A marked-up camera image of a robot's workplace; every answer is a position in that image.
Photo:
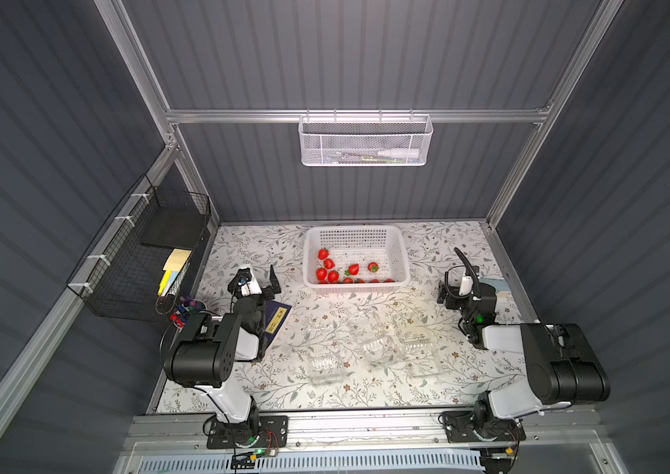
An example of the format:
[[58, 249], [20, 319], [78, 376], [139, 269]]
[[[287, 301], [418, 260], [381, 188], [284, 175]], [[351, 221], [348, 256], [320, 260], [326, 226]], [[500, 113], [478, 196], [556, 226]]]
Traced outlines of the white plastic perforated basket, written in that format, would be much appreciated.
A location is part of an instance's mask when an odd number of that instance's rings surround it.
[[[336, 284], [320, 282], [316, 271], [324, 268], [318, 259], [320, 249], [327, 249], [340, 280]], [[377, 262], [379, 271], [371, 273], [368, 264]], [[359, 264], [358, 276], [349, 276], [348, 268]], [[410, 262], [402, 232], [393, 225], [318, 226], [304, 236], [303, 284], [320, 294], [394, 292], [411, 282]]]

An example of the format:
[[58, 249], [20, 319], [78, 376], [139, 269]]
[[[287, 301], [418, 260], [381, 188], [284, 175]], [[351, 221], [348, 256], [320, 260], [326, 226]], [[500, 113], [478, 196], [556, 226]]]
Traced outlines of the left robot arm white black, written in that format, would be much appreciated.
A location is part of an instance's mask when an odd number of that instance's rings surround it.
[[262, 286], [252, 267], [241, 267], [230, 280], [230, 309], [220, 320], [206, 310], [188, 317], [166, 351], [163, 371], [168, 380], [208, 397], [218, 422], [255, 427], [258, 407], [232, 376], [236, 363], [261, 361], [268, 341], [267, 303], [281, 294], [274, 268]]

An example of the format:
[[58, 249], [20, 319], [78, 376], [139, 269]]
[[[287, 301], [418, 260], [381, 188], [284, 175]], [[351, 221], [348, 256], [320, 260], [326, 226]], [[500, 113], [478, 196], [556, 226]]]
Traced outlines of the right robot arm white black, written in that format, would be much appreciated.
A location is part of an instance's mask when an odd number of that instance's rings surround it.
[[524, 418], [609, 398], [609, 377], [578, 325], [498, 323], [494, 286], [481, 282], [461, 249], [456, 248], [455, 254], [464, 274], [452, 286], [451, 273], [445, 272], [439, 304], [461, 314], [457, 327], [474, 349], [522, 356], [525, 377], [484, 391], [467, 409], [443, 412], [439, 422], [449, 442], [518, 444], [526, 438]]

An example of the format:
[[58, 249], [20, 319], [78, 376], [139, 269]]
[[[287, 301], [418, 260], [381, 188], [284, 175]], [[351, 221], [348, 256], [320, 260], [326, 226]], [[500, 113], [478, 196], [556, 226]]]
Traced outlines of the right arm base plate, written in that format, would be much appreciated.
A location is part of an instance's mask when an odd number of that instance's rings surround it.
[[443, 411], [438, 422], [444, 429], [447, 441], [462, 442], [523, 442], [527, 435], [514, 420], [500, 420], [481, 415], [472, 410]]

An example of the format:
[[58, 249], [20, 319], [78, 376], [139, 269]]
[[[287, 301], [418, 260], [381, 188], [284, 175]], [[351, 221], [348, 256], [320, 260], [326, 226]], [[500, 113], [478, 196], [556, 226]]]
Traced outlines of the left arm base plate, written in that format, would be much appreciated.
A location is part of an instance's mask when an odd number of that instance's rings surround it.
[[251, 417], [240, 424], [219, 422], [216, 416], [202, 425], [208, 450], [251, 450], [251, 448], [285, 448], [289, 434], [289, 417]]

